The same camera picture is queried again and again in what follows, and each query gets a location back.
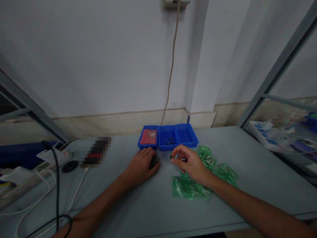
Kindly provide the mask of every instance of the white wall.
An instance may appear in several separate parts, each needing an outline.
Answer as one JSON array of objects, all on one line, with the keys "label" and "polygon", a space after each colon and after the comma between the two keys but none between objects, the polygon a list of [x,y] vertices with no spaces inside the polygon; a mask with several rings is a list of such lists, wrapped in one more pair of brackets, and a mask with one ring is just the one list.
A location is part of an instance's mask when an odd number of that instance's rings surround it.
[{"label": "white wall", "polygon": [[250,0],[210,1],[190,112],[212,111]]},{"label": "white wall", "polygon": [[285,98],[317,96],[317,31],[306,42],[272,90]]},{"label": "white wall", "polygon": [[[1,1],[0,53],[50,116],[162,109],[176,13],[163,1]],[[184,107],[196,1],[181,13],[168,108]]]},{"label": "white wall", "polygon": [[[217,104],[252,99],[312,3],[313,0],[251,1]],[[298,55],[272,93],[291,98],[316,96],[317,81],[313,77],[316,67],[312,67],[317,57],[314,42],[316,37]],[[301,79],[305,79],[305,87],[301,86],[304,83]]]},{"label": "white wall", "polygon": [[[250,101],[312,2],[191,1],[180,15],[168,108]],[[0,16],[1,68],[49,116],[164,108],[176,13],[163,1],[4,0]],[[273,93],[315,94],[316,38]],[[300,90],[299,77],[308,81]]]}]

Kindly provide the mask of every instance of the black component held in hand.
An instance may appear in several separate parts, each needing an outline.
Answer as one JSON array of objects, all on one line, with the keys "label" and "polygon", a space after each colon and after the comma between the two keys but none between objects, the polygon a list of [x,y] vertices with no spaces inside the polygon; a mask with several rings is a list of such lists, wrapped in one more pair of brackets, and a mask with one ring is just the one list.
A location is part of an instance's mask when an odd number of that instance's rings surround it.
[{"label": "black component held in hand", "polygon": [[159,161],[160,161],[159,157],[156,157],[155,155],[153,155],[149,169],[152,169]]}]

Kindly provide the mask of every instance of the wall baseboard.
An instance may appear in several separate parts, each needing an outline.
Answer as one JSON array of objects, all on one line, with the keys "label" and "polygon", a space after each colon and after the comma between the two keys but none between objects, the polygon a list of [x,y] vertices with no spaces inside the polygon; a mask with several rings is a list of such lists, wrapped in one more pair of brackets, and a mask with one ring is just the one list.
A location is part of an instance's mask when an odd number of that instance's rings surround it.
[{"label": "wall baseboard", "polygon": [[[296,99],[313,103],[316,97]],[[248,106],[246,103],[231,103],[215,105],[214,111],[192,113],[190,123],[193,128],[209,128],[234,126],[238,123]],[[265,121],[271,117],[283,116],[295,108],[266,100],[252,117],[253,120]],[[189,112],[185,108],[168,109],[164,125],[186,123]],[[71,137],[117,136],[139,134],[143,125],[159,125],[163,110],[124,112],[105,115],[81,116],[53,119]],[[29,119],[17,119],[0,124],[0,145],[40,142],[55,140],[49,132]]]},{"label": "wall baseboard", "polygon": [[[124,112],[105,115],[55,118],[54,122],[71,137],[117,136],[139,134],[144,125],[159,125],[163,110]],[[164,125],[187,122],[188,112],[184,108],[168,109]],[[195,113],[191,117],[193,128],[211,127],[216,112]],[[55,140],[49,132],[29,119],[0,124],[0,145]]]}]

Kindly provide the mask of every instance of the green plastic bag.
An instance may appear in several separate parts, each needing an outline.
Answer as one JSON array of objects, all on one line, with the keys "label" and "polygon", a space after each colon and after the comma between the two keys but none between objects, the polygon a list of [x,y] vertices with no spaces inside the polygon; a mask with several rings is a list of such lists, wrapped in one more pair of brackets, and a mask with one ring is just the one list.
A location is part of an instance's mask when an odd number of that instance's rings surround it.
[{"label": "green plastic bag", "polygon": [[[196,151],[197,155],[209,171],[234,187],[238,187],[236,184],[236,179],[239,178],[237,173],[226,163],[216,165],[217,159],[213,157],[208,147],[199,145],[197,148],[193,149],[193,151]],[[190,178],[188,173],[183,174],[182,172],[179,177],[172,177],[172,188],[173,197],[183,197],[188,200],[203,198],[206,201],[209,201],[212,194],[210,189],[196,183]]]},{"label": "green plastic bag", "polygon": [[188,200],[203,198],[210,200],[211,190],[196,183],[191,178],[185,176],[172,177],[173,197],[183,197]]}]

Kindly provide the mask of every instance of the metal pole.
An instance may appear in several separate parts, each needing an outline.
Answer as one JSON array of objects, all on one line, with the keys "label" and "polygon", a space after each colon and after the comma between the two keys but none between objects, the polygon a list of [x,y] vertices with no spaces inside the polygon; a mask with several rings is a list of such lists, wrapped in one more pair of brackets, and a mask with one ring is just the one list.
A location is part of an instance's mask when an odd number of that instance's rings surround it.
[{"label": "metal pole", "polygon": [[274,95],[270,95],[270,94],[264,94],[263,98],[271,99],[273,101],[278,101],[280,103],[284,103],[284,104],[287,104],[287,105],[290,105],[290,106],[293,106],[293,107],[298,107],[298,108],[306,110],[308,112],[317,112],[317,107],[316,106],[307,105],[307,104],[304,104],[304,103],[301,103],[301,102],[294,101],[292,99],[286,99],[286,98],[283,98],[283,97],[274,96]]},{"label": "metal pole", "polygon": [[8,119],[16,118],[18,116],[21,116],[23,114],[28,113],[29,111],[30,111],[29,109],[24,108],[24,109],[19,109],[19,110],[16,110],[16,111],[9,112],[7,114],[1,115],[0,116],[0,122],[6,121]]},{"label": "metal pole", "polygon": [[245,110],[244,114],[238,122],[238,126],[243,128],[252,115],[257,111],[259,106],[263,103],[264,94],[269,94],[274,85],[280,79],[287,67],[291,64],[297,53],[303,47],[305,42],[314,32],[317,24],[317,1],[311,5],[304,19],[297,27],[294,35],[291,37],[284,50],[280,54],[279,58],[271,68],[270,72],[266,76],[264,82],[260,86],[259,90],[253,97],[249,106]]},{"label": "metal pole", "polygon": [[2,70],[0,70],[0,85],[22,103],[30,112],[27,113],[33,120],[38,122],[46,130],[51,132],[61,142],[66,143],[71,140],[46,113],[24,92],[22,91]]}]

